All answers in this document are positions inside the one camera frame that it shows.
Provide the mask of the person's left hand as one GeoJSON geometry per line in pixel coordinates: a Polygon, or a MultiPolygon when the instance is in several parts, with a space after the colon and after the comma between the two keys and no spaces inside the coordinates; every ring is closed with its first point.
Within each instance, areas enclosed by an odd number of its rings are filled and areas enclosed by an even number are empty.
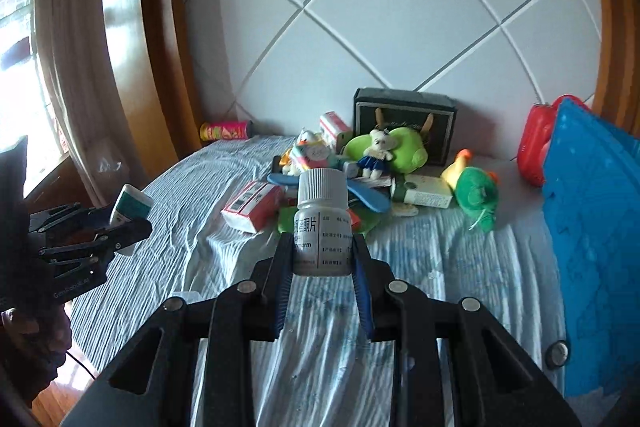
{"type": "Polygon", "coordinates": [[[1,375],[28,407],[58,376],[70,347],[70,318],[62,306],[40,319],[15,308],[1,313],[1,375]]]}

